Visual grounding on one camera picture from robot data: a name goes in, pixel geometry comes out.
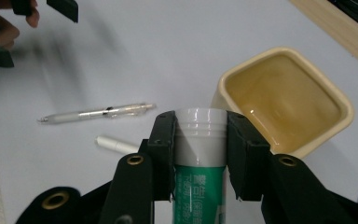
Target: table surface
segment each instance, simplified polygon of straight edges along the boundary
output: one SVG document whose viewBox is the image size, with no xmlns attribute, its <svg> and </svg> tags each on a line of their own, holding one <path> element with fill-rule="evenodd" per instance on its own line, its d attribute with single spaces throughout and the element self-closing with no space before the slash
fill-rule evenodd
<svg viewBox="0 0 358 224">
<path fill-rule="evenodd" d="M 158 114 L 210 106 L 224 72 L 279 46 L 299 51 L 351 99 L 351 126 L 304 161 L 328 189 L 358 199 L 358 61 L 289 1 L 77 2 L 78 24 L 42 2 L 37 29 L 3 12 L 21 29 L 12 50 L 16 67 L 0 68 L 0 187 L 7 223 L 44 190 L 69 186 L 84 194 L 111 180 L 122 155 L 97 147 L 97 135 L 139 145 Z M 136 118 L 36 122 L 54 113 L 139 102 L 158 107 Z M 156 223 L 171 218 L 169 203 L 157 203 Z M 238 220 L 263 223 L 260 204 L 235 201 L 228 187 L 227 223 Z"/>
</svg>

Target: yellow ceramic bowl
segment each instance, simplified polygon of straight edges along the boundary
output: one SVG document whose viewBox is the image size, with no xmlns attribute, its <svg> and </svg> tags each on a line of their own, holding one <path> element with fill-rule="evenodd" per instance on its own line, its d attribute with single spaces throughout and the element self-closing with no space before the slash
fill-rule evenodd
<svg viewBox="0 0 358 224">
<path fill-rule="evenodd" d="M 347 97 L 288 48 L 268 50 L 222 75 L 212 107 L 248 118 L 273 153 L 304 158 L 353 120 Z"/>
</svg>

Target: brass screw hole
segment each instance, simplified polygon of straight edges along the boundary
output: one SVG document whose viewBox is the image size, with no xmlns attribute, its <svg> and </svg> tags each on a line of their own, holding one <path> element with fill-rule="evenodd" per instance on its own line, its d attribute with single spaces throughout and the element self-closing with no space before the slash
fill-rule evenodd
<svg viewBox="0 0 358 224">
<path fill-rule="evenodd" d="M 280 157 L 279 162 L 286 166 L 297 166 L 297 162 L 290 157 Z"/>
<path fill-rule="evenodd" d="M 131 156 L 127 159 L 127 163 L 129 165 L 138 165 L 141 164 L 143 161 L 144 161 L 144 157 L 139 155 Z"/>
<path fill-rule="evenodd" d="M 42 207 L 46 210 L 56 209 L 63 206 L 69 200 L 69 194 L 67 191 L 59 191 L 51 194 L 43 202 Z"/>
</svg>

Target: green label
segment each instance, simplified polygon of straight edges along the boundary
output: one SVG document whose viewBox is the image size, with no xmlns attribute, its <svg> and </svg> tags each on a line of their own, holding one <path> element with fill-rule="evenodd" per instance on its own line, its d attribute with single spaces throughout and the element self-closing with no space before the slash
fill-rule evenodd
<svg viewBox="0 0 358 224">
<path fill-rule="evenodd" d="M 225 223 L 225 168 L 175 166 L 173 223 Z"/>
</svg>

